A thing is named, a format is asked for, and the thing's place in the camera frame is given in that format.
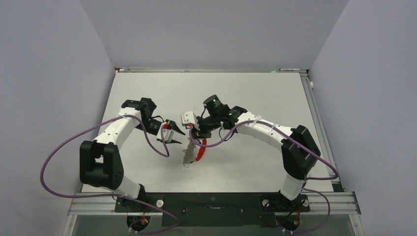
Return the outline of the red handled key tool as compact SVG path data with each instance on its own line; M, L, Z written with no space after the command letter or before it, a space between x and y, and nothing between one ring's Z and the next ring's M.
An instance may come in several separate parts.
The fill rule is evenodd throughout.
M185 168L188 168L192 163L197 162L197 154L200 146L195 145L190 138L187 138L187 145L185 149L182 150L184 156L182 164Z

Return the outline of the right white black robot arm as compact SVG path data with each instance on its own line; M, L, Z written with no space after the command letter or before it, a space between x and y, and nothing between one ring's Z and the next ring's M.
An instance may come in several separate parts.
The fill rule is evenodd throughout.
M321 155L309 130L302 125L293 128L275 124L240 106L230 108L217 95L207 98L203 105L209 114L205 118L192 111L181 115L182 125L190 130L191 141L196 143L208 139L212 131L224 129L232 134L248 135L276 148L281 152L286 171L278 204L283 210L295 207L308 174Z

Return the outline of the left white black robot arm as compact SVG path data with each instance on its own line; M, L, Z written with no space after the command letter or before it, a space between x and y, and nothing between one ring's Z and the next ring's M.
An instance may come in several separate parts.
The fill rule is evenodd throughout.
M159 142L176 144L174 134L184 132L173 120L158 121L153 117L156 104L150 98L126 100L116 119L92 141L80 145L80 181L93 187L127 196L127 205L133 211L146 207L146 191L143 185L129 179L119 149L134 129L142 130L145 137L154 135Z

